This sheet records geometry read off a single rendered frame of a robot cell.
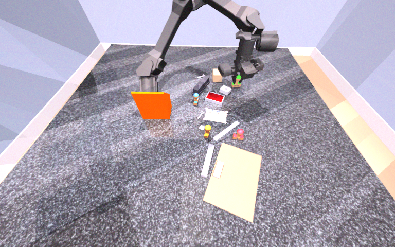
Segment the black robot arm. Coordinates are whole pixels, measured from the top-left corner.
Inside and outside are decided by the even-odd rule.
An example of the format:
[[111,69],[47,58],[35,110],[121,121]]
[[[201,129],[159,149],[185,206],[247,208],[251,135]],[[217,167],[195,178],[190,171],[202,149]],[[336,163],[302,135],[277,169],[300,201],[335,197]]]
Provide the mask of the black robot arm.
[[[240,39],[239,52],[250,54],[253,52],[254,45],[259,52],[275,52],[279,43],[277,30],[264,31],[265,25],[257,9],[240,6],[232,0],[172,0],[171,13],[155,47],[147,53],[136,70],[140,92],[158,92],[158,75],[167,65],[165,55],[180,24],[192,11],[207,4],[232,20],[239,29],[236,32],[236,39]],[[239,72],[244,80],[253,78],[259,70],[260,64],[251,63],[250,58],[247,61],[240,60],[236,66],[236,72]]]

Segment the white flat strip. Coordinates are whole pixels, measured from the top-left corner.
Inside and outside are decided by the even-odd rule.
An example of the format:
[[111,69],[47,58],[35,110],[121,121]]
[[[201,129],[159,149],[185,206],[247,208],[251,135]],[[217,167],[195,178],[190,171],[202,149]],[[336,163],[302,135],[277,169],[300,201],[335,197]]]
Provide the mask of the white flat strip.
[[233,129],[235,126],[237,126],[239,124],[238,121],[235,121],[232,125],[230,125],[229,127],[227,127],[225,130],[223,130],[222,132],[220,132],[218,135],[216,135],[213,139],[215,141],[217,141],[219,138],[221,138],[223,135],[225,135],[227,132],[229,132],[231,129]]

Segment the white rectangular bar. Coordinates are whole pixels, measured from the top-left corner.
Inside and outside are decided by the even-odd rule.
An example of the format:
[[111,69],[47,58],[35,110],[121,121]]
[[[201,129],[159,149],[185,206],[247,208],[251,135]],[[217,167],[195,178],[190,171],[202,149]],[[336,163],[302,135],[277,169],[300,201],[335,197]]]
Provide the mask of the white rectangular bar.
[[211,161],[211,157],[212,157],[212,153],[213,153],[213,149],[214,149],[214,145],[209,144],[208,150],[207,150],[207,154],[206,154],[206,157],[205,157],[205,161],[204,161],[204,165],[203,165],[203,169],[202,169],[202,173],[201,173],[202,177],[207,177],[209,166],[210,166],[210,161]]

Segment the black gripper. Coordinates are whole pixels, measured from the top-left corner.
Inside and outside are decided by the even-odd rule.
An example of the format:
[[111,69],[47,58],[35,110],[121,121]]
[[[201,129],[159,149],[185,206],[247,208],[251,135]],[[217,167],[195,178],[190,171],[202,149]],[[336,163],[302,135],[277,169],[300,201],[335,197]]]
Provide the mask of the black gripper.
[[[237,66],[238,62],[240,60],[242,60],[242,59],[244,61],[247,61],[249,58],[250,59],[253,58],[252,53],[250,53],[250,54],[243,54],[243,53],[239,52],[238,50],[236,50],[235,53],[236,53],[236,59],[234,60],[234,65],[229,66],[228,63],[224,63],[224,64],[220,64],[218,66],[218,71],[221,74],[221,76],[222,77],[227,77],[227,76],[231,75],[234,85],[235,85],[235,82],[236,82],[236,78],[238,76],[238,74],[236,72],[236,66]],[[263,70],[263,68],[264,68],[264,64],[259,58],[251,59],[251,63],[254,63],[254,64],[259,63],[260,64],[260,70]]]

